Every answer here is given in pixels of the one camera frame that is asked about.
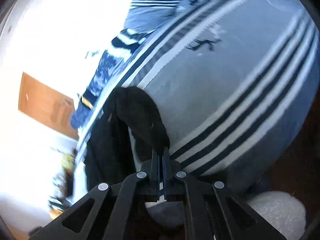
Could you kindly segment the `blue white patterned bedsheet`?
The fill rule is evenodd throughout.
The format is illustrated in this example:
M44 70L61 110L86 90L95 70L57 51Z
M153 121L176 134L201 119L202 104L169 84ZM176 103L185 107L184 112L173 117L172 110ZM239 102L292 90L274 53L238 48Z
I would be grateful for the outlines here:
M85 123L104 87L152 33L176 16L183 6L193 6L202 1L132 0L123 29L108 42L95 74L71 115L71 127L79 129Z

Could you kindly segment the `grey striped bed blanket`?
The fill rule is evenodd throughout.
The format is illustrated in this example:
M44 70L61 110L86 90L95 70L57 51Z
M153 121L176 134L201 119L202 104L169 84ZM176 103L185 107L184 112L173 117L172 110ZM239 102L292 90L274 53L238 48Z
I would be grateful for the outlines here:
M319 30L300 0L183 7L102 90L80 127L76 184L89 191L87 142L116 88L152 98L184 172L241 192L294 140L318 85Z

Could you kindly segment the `black small garment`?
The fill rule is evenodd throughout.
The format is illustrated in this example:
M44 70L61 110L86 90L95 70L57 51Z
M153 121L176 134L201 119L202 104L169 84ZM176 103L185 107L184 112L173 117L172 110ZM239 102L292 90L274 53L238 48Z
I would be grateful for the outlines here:
M120 183L133 174L133 152L140 161L146 161L153 151L162 153L169 147L167 131L152 98L138 87L114 89L87 142L87 189L100 183Z

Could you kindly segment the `wooden door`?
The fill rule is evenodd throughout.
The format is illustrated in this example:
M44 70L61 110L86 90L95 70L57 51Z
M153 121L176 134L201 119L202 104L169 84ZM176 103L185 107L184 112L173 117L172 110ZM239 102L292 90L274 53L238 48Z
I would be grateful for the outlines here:
M73 100L27 73L21 78L18 110L63 135L75 140L79 138L70 124Z

